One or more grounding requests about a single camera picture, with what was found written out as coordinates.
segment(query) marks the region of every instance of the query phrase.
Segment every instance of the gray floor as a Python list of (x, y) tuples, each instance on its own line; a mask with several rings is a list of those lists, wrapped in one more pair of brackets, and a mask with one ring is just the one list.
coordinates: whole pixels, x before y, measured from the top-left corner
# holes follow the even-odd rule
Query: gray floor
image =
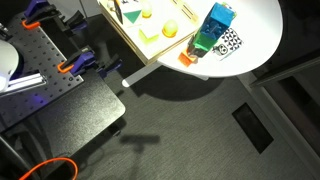
[[(313, 179), (237, 78), (205, 82), (161, 67), (124, 88), (121, 80), (142, 64), (112, 30), (103, 32), (108, 48), (97, 41), (97, 55), (108, 49), (125, 60), (106, 82), (127, 108), (126, 126), (80, 153), (80, 180)], [(232, 116), (244, 103), (274, 138), (262, 154)]]

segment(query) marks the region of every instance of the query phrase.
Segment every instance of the white tabletop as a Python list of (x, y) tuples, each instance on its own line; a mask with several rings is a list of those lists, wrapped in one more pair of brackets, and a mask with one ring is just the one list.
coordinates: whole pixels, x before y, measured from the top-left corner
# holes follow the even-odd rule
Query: white tabletop
[[(185, 0), (199, 15), (202, 23), (216, 0)], [(278, 0), (227, 0), (237, 12), (233, 28), (244, 45), (222, 61), (211, 53), (197, 64), (185, 67), (177, 58), (188, 41), (158, 59), (164, 66), (187, 74), (207, 77), (228, 77), (249, 72), (264, 64), (276, 51), (282, 36), (282, 13)]]

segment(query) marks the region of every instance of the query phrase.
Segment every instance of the orange clamp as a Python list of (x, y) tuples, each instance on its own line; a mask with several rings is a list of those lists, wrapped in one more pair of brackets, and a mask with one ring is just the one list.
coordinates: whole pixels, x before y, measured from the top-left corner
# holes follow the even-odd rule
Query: orange clamp
[(27, 20), (23, 20), (23, 21), (22, 21), (22, 26), (23, 26), (24, 28), (28, 29), (28, 30), (32, 30), (32, 29), (40, 26), (40, 22), (35, 22), (35, 23), (32, 23), (32, 24), (27, 25), (27, 24), (26, 24), (26, 21), (27, 21)]
[(64, 64), (64, 62), (58, 64), (58, 66), (57, 66), (58, 71), (61, 72), (62, 74), (65, 74), (65, 73), (69, 72), (69, 71), (73, 68), (73, 66), (74, 66), (74, 65), (72, 64), (72, 65), (70, 65), (70, 66), (68, 66), (68, 67), (66, 67), (66, 68), (64, 68), (64, 69), (61, 69), (61, 66), (62, 66), (63, 64)]

